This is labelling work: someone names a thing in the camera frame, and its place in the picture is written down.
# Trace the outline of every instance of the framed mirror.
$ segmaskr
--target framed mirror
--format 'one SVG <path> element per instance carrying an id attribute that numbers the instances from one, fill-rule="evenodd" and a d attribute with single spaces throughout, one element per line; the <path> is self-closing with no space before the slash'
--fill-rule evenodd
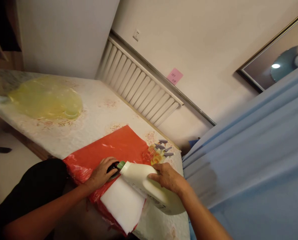
<path id="1" fill-rule="evenodd" d="M 244 63 L 237 73 L 259 93 L 298 68 L 298 17 Z"/>

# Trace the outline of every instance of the red plastic bag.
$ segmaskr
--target red plastic bag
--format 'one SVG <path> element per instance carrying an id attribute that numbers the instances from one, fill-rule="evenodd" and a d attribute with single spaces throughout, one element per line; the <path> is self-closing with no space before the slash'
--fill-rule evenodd
<path id="1" fill-rule="evenodd" d="M 67 156 L 63 161 L 67 165 L 68 172 L 77 185 L 84 183 L 92 171 L 106 157 L 115 157 L 119 161 L 129 161 L 140 164 L 148 164 L 143 160 L 142 153 L 148 150 L 145 141 L 139 138 L 132 129 L 126 125 L 113 133 L 87 145 Z M 104 184 L 101 188 L 89 196 L 89 200 L 96 209 L 115 229 L 124 233 L 114 217 L 108 212 L 100 198 L 113 184 L 114 180 Z"/>

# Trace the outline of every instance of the white radiator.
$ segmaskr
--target white radiator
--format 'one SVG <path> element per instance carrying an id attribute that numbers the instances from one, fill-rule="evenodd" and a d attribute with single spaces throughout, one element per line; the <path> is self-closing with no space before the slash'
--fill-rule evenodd
<path id="1" fill-rule="evenodd" d="M 111 37 L 108 38 L 97 77 L 156 127 L 183 105 L 176 95 Z"/>

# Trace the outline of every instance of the yellow plastic bag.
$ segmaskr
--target yellow plastic bag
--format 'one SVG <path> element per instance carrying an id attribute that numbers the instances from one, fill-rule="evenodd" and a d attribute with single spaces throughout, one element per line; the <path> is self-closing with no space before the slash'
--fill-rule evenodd
<path id="1" fill-rule="evenodd" d="M 29 80 L 8 96 L 21 113 L 36 119 L 73 119 L 82 111 L 80 95 L 56 77 Z"/>

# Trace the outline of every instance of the black pants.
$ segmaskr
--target black pants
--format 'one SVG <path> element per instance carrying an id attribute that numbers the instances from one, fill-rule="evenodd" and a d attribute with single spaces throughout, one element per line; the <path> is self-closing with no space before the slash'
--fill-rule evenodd
<path id="1" fill-rule="evenodd" d="M 3 226 L 62 195 L 69 177 L 60 159 L 32 166 L 0 204 L 0 238 Z M 51 232 L 47 239 L 53 238 Z"/>

